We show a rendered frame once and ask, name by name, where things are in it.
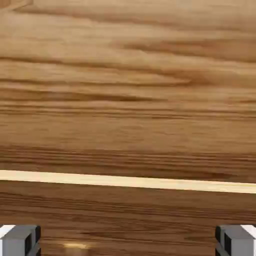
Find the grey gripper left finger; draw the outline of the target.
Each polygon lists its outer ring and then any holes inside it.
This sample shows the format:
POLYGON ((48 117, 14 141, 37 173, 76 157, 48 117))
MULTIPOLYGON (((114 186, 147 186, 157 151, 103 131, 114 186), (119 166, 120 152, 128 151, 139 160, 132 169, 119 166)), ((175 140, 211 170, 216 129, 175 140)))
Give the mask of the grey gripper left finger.
POLYGON ((0 256, 41 256, 40 225, 0 225, 0 256))

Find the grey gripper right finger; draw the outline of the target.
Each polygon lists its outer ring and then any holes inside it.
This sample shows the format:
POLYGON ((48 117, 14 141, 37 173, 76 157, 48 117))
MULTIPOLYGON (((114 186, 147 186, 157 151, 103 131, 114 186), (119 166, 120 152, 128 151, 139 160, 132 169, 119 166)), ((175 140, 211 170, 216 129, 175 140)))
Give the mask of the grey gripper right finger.
POLYGON ((229 224, 215 227, 214 256, 256 256, 256 224, 229 224))

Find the light wooden cabinet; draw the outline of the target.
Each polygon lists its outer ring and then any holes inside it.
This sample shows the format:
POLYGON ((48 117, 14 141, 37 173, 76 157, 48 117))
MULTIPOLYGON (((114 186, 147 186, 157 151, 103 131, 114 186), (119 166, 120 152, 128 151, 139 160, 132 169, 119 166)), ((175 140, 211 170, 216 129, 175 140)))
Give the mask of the light wooden cabinet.
POLYGON ((0 181, 255 194, 256 183, 75 174, 0 169, 0 181))

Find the wooden cabinet door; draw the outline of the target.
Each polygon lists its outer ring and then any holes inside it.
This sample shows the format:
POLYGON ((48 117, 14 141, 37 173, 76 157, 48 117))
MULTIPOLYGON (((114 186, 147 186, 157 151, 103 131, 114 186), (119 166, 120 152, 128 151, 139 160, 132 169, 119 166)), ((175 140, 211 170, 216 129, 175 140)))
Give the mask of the wooden cabinet door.
POLYGON ((0 224, 40 225, 42 256, 214 256, 256 194, 0 181, 0 224))
POLYGON ((256 183, 256 0, 0 0, 0 169, 256 183))

